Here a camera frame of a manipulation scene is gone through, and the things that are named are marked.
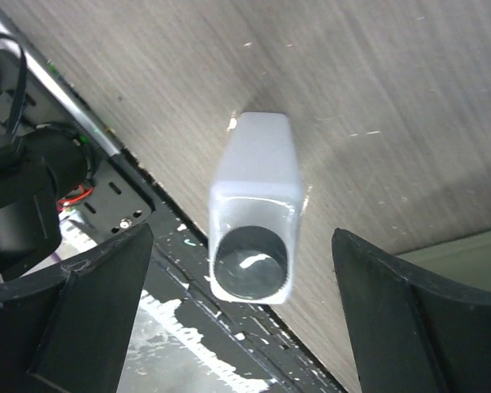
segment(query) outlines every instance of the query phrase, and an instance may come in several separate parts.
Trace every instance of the mounting hole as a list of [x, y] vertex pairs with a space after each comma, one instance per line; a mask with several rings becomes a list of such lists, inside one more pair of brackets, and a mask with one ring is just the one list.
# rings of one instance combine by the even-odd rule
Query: mounting hole
[[118, 195], [120, 195], [122, 193], [122, 190], [120, 190], [118, 188], [118, 186], [116, 184], [114, 184], [113, 182], [109, 182], [109, 187], [111, 187], [111, 190], [113, 190]]
[[85, 207], [87, 207], [87, 208], [88, 208], [88, 210], [89, 210], [91, 213], [93, 213], [94, 215], [97, 213], [97, 210], [96, 210], [94, 207], [92, 207], [91, 205], [89, 205], [87, 202], [85, 202], [83, 205], [84, 205]]

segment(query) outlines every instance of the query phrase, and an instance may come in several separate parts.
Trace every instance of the white scratch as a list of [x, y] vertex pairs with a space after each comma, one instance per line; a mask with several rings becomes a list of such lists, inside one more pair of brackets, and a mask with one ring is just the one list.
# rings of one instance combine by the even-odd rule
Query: white scratch
[[315, 116], [314, 119], [316, 121], [323, 121], [323, 122], [327, 122], [327, 121], [331, 121], [333, 119], [336, 119], [338, 116], [333, 116], [333, 117], [317, 117]]
[[308, 191], [305, 193], [304, 203], [302, 204], [302, 211], [300, 211], [300, 217], [302, 217], [308, 208], [309, 198], [311, 196], [311, 191], [313, 190], [313, 186], [309, 184]]

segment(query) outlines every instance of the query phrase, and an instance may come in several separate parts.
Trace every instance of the white paint splatter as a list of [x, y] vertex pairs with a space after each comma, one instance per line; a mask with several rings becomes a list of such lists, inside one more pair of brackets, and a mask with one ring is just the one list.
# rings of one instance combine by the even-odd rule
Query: white paint splatter
[[229, 125], [227, 126], [226, 132], [229, 133], [236, 128], [238, 120], [236, 119], [236, 111], [231, 112], [231, 119], [229, 119]]
[[236, 368], [220, 360], [217, 355], [208, 350], [200, 342], [202, 335], [194, 327], [184, 327], [176, 318], [174, 312], [182, 304], [180, 299], [165, 303], [153, 298], [147, 291], [142, 291], [140, 307], [158, 321], [168, 332], [176, 336], [198, 359], [206, 364], [220, 379], [226, 382], [234, 391], [239, 393], [259, 393], [269, 388], [270, 381], [263, 379], [244, 378], [235, 373]]
[[277, 323], [277, 321], [275, 321], [273, 318], [270, 318], [269, 320], [271, 321], [271, 323], [273, 324], [273, 326], [275, 328], [279, 328], [280, 327], [280, 325]]

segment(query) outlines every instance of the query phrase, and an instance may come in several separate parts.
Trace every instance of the silver metal edge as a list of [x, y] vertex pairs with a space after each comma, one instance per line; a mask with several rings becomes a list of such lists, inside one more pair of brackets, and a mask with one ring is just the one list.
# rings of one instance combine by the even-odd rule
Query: silver metal edge
[[[120, 153], [122, 146], [113, 138], [110, 138], [102, 130], [107, 127], [101, 120], [88, 111], [80, 101], [73, 97], [68, 88], [55, 75], [46, 68], [47, 60], [43, 55], [29, 44], [25, 36], [12, 24], [7, 15], [0, 9], [0, 32], [15, 37], [25, 50], [29, 70], [40, 83], [55, 97], [71, 116], [88, 132], [108, 156]], [[0, 49], [9, 49], [18, 54], [18, 47], [8, 41], [0, 41]]]

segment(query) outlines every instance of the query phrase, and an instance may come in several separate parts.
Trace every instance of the black plastic part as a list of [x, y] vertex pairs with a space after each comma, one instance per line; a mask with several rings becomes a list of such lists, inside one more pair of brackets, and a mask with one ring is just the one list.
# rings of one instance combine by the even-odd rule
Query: black plastic part
[[[11, 100], [9, 91], [16, 88], [16, 76], [18, 75], [18, 57], [14, 53], [0, 49], [0, 133], [6, 132], [1, 114], [7, 113], [8, 102]], [[31, 74], [27, 77], [27, 93], [24, 104], [24, 123], [20, 123], [19, 133], [30, 131], [34, 125], [47, 122], [71, 123], [73, 118], [65, 112], [57, 100], [40, 84]]]
[[225, 291], [241, 299], [274, 295], [287, 280], [286, 245], [269, 229], [236, 228], [218, 246], [214, 275]]
[[332, 247], [364, 393], [491, 392], [490, 292], [345, 230], [336, 230]]
[[52, 180], [40, 156], [0, 171], [0, 274], [16, 278], [60, 244]]
[[115, 392], [149, 264], [141, 225], [0, 285], [0, 391]]
[[14, 135], [0, 135], [0, 170], [16, 164], [24, 153], [22, 138]]
[[88, 173], [87, 157], [68, 135], [54, 129], [40, 129], [26, 136], [27, 148], [42, 156], [51, 174], [56, 199], [76, 189]]

